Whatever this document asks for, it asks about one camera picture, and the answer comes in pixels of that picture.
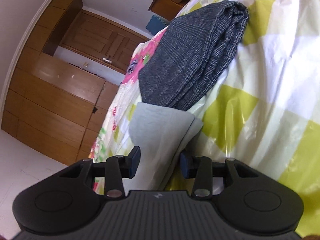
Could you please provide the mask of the grey sweatpants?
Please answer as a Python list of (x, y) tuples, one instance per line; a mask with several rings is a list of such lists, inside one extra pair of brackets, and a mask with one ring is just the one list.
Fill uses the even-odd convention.
[(125, 192), (163, 190), (180, 153), (202, 126), (203, 122), (189, 112), (139, 102), (129, 135), (140, 147), (140, 163), (134, 178), (123, 180)]

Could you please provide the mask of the checkered floral bed sheet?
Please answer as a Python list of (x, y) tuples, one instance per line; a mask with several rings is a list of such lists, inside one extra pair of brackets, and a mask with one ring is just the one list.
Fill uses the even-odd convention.
[[(186, 15), (223, 0), (190, 0)], [(229, 0), (248, 9), (235, 59), (190, 112), (191, 148), (236, 158), (296, 191), (299, 235), (319, 234), (319, 0)]]

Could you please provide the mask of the wooden wardrobe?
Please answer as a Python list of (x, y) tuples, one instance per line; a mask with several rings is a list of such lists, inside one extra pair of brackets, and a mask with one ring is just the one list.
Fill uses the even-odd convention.
[(24, 45), (5, 99), (1, 128), (69, 165), (87, 158), (118, 87), (54, 57), (82, 0), (52, 0)]

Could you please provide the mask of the dark folded garment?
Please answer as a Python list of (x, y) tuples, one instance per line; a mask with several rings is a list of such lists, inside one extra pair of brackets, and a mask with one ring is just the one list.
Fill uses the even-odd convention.
[(249, 20), (240, 2), (222, 1), (173, 19), (139, 71), (144, 103), (187, 111), (234, 59)]

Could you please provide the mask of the wooden door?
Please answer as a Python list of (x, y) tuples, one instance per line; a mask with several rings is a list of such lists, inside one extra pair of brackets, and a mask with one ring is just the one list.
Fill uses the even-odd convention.
[(81, 10), (60, 46), (125, 74), (136, 47), (148, 40), (119, 23)]

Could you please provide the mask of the blue foam mat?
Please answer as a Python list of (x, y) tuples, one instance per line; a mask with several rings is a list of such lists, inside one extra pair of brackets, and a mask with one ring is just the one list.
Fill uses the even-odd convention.
[(158, 15), (153, 15), (148, 24), (146, 25), (146, 30), (152, 35), (156, 35), (159, 31), (164, 29), (168, 25), (168, 22)]

